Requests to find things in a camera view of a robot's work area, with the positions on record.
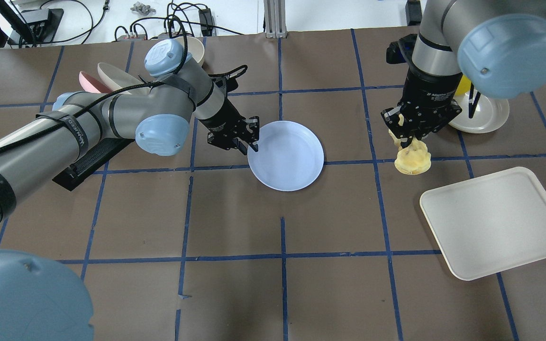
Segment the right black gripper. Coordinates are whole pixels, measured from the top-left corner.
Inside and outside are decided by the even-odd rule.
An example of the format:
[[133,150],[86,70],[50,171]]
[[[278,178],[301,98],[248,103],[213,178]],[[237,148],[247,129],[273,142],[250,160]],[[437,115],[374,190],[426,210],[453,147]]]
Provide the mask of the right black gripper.
[[413,139],[438,133],[462,112],[454,100],[461,77],[462,73],[437,76],[408,69],[401,99],[381,112],[383,122],[396,137],[397,149],[409,147]]

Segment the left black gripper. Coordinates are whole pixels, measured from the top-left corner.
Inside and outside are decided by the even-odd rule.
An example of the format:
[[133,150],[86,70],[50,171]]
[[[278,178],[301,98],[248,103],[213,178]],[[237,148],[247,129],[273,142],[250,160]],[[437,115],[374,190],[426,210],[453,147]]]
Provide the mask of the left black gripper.
[[207,143],[223,150],[238,149],[244,156],[248,147],[259,151],[260,117],[245,118],[230,102],[224,102],[220,110],[204,120],[208,129]]

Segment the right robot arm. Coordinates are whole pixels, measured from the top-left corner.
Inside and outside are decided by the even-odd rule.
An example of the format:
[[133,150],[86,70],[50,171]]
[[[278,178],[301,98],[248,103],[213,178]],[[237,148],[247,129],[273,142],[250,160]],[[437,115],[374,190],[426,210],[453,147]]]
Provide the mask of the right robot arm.
[[462,76],[490,99],[546,83],[546,0],[429,0],[418,32],[391,42],[386,62],[408,65],[401,99],[381,112],[403,150],[461,113]]

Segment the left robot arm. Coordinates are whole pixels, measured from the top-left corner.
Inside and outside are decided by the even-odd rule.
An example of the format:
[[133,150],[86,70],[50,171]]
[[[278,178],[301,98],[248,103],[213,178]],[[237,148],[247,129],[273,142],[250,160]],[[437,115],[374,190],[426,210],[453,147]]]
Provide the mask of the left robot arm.
[[[85,161],[104,139],[134,141],[171,157],[184,147],[190,120],[208,129],[208,143],[258,151],[260,119],[228,99],[230,72],[210,75],[186,43],[156,43],[144,60],[152,82],[108,94],[64,93],[51,111],[0,139],[0,224],[47,180]],[[0,341],[91,341],[93,303],[84,282],[62,263],[0,250]]]

